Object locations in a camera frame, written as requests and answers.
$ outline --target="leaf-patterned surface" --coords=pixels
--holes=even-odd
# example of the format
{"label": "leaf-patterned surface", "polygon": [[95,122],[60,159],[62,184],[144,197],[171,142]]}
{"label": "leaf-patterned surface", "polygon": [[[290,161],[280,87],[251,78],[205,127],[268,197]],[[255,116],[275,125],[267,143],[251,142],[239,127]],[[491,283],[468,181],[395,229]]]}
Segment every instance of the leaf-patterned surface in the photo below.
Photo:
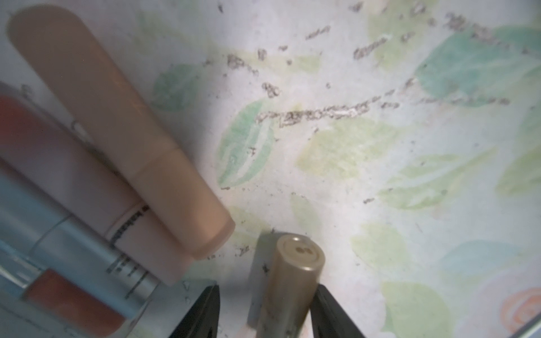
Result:
{"label": "leaf-patterned surface", "polygon": [[323,224],[310,201],[304,196],[292,193],[289,204],[297,224],[306,232],[306,235],[314,240],[320,239]]}
{"label": "leaf-patterned surface", "polygon": [[539,48],[540,31],[523,27],[517,34],[517,29],[501,27],[490,37],[478,38],[471,28],[455,33],[430,53],[415,75],[437,99],[468,107],[491,103],[541,66],[537,52],[524,53],[525,48]]}
{"label": "leaf-patterned surface", "polygon": [[236,247],[248,246],[254,249],[259,235],[262,232],[270,232],[271,226],[257,217],[238,207],[230,207],[229,213],[235,221],[235,232],[231,235],[230,241]]}
{"label": "leaf-patterned surface", "polygon": [[464,277],[487,274],[512,261],[521,252],[518,246],[492,241],[469,241],[448,252],[440,261],[446,273]]}
{"label": "leaf-patterned surface", "polygon": [[197,99],[202,67],[178,64],[161,73],[152,89],[151,105],[163,111],[190,108]]}
{"label": "leaf-patterned surface", "polygon": [[494,152],[494,149],[485,151],[466,163],[453,154],[422,156],[390,179],[388,187],[380,190],[378,196],[398,209],[434,206],[456,194],[473,169]]}
{"label": "leaf-patterned surface", "polygon": [[334,121],[318,131],[297,158],[296,166],[316,176],[345,179],[359,175],[362,162],[383,157],[400,136],[391,125],[356,117]]}
{"label": "leaf-patterned surface", "polygon": [[372,268],[403,267],[410,262],[410,254],[402,235],[388,224],[363,224],[362,235],[351,237],[351,248],[356,256]]}
{"label": "leaf-patterned surface", "polygon": [[381,292],[397,337],[453,336],[451,312],[438,293],[428,286],[408,282],[384,282]]}
{"label": "leaf-patterned surface", "polygon": [[541,144],[516,159],[505,169],[498,181],[496,191],[503,195],[514,195],[541,183]]}
{"label": "leaf-patterned surface", "polygon": [[427,21],[438,0],[390,0],[385,10],[368,17],[368,35],[372,41],[382,36],[388,41],[374,50],[379,64],[387,69],[397,65],[423,40]]}
{"label": "leaf-patterned surface", "polygon": [[242,109],[222,136],[216,153],[218,184],[234,187],[251,180],[267,163],[274,144],[272,121],[255,121],[263,101]]}

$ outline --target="tube cap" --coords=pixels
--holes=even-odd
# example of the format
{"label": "tube cap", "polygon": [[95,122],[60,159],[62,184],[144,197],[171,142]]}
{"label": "tube cap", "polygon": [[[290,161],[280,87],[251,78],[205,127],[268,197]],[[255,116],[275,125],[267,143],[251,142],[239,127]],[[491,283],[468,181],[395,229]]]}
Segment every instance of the tube cap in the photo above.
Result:
{"label": "tube cap", "polygon": [[24,255],[69,216],[22,175],[0,160],[0,238]]}
{"label": "tube cap", "polygon": [[2,291],[19,299],[45,270],[46,267],[0,241],[0,289]]}
{"label": "tube cap", "polygon": [[323,250],[310,238],[284,235],[278,239],[257,338],[298,336],[324,264]]}

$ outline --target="makeup tube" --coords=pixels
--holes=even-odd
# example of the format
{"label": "makeup tube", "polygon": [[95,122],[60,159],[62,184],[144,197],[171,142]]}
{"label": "makeup tube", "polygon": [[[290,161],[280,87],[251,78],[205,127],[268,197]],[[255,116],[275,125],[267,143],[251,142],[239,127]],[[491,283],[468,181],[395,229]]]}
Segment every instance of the makeup tube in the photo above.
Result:
{"label": "makeup tube", "polygon": [[148,205],[46,112],[0,82],[0,157],[167,285],[192,257]]}
{"label": "makeup tube", "polygon": [[117,331],[124,317],[64,277],[0,241],[0,290],[96,337]]}
{"label": "makeup tube", "polygon": [[138,313],[158,284],[148,271],[3,161],[0,238],[126,318]]}
{"label": "makeup tube", "polygon": [[76,15],[57,6],[32,6],[10,18],[7,32],[194,258],[225,243],[235,227],[229,213]]}
{"label": "makeup tube", "polygon": [[256,338],[296,338],[318,287],[325,264],[323,250],[310,238],[278,239]]}

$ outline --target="dirt spots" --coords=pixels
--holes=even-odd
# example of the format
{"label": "dirt spots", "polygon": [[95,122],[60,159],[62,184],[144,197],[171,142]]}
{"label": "dirt spots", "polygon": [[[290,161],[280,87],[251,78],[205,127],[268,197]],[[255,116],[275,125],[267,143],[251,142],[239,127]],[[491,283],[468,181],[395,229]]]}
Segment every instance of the dirt spots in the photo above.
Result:
{"label": "dirt spots", "polygon": [[392,108],[392,109],[396,109],[400,107],[400,103],[398,102],[384,102],[382,105],[381,105],[381,108],[382,109],[387,109],[387,108]]}
{"label": "dirt spots", "polygon": [[239,58],[235,54],[227,55],[227,66],[231,69],[246,68],[253,75],[255,76],[259,75],[259,71],[257,69],[253,69],[252,66],[244,62],[243,59]]}
{"label": "dirt spots", "polygon": [[422,14],[426,11],[426,5],[422,1],[417,1],[415,5],[410,10],[410,16],[414,17],[419,14]]}
{"label": "dirt spots", "polygon": [[447,13],[445,17],[449,19],[449,22],[444,24],[444,27],[448,27],[455,32],[462,32],[466,29],[466,19],[462,15]]}
{"label": "dirt spots", "polygon": [[361,9],[362,9],[362,1],[359,1],[358,3],[348,7],[348,10],[354,13],[358,13]]}
{"label": "dirt spots", "polygon": [[278,118],[279,127],[287,127],[300,123],[302,120],[314,121],[324,117],[339,120],[344,117],[356,117],[367,113],[370,110],[369,101],[364,101],[356,105],[330,105],[322,109],[293,110],[287,112],[267,111],[259,114],[255,119],[258,123],[267,118]]}
{"label": "dirt spots", "polygon": [[277,97],[278,95],[280,95],[280,88],[275,85],[271,85],[268,82],[263,82],[261,87],[267,92],[267,96],[269,98]]}
{"label": "dirt spots", "polygon": [[407,32],[405,34],[402,34],[402,36],[400,37],[400,41],[402,41],[403,43],[406,43],[408,42],[409,39],[411,39],[413,36],[415,35],[415,32]]}
{"label": "dirt spots", "polygon": [[250,246],[243,246],[243,247],[238,248],[238,250],[239,250],[239,253],[238,255],[235,255],[235,256],[242,257],[245,253],[250,251]]}
{"label": "dirt spots", "polygon": [[331,26],[329,26],[329,25],[327,25],[327,26],[325,26],[323,28],[318,28],[317,31],[313,31],[310,34],[308,34],[305,39],[306,40],[313,39],[314,37],[316,37],[318,35],[321,35],[323,33],[329,33],[330,30],[331,30]]}
{"label": "dirt spots", "polygon": [[413,86],[414,83],[415,83],[415,79],[413,77],[409,78],[404,84],[404,89],[408,89],[409,87]]}
{"label": "dirt spots", "polygon": [[261,61],[265,61],[267,58],[267,51],[263,48],[258,49],[258,59]]}
{"label": "dirt spots", "polygon": [[374,49],[376,49],[377,47],[381,46],[382,44],[386,42],[387,42],[387,38],[382,37],[381,39],[369,44],[366,47],[355,49],[355,51],[353,52],[353,59],[358,60],[360,58],[363,58],[369,55]]}

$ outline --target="beige cosmetic tube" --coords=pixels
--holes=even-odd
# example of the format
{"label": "beige cosmetic tube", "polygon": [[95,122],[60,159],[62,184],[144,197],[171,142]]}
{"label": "beige cosmetic tube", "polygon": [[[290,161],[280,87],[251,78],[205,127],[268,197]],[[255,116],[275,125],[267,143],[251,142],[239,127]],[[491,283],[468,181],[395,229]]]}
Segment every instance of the beige cosmetic tube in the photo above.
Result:
{"label": "beige cosmetic tube", "polygon": [[194,258],[227,241],[235,228],[228,211],[75,14],[32,6],[10,18],[7,33]]}

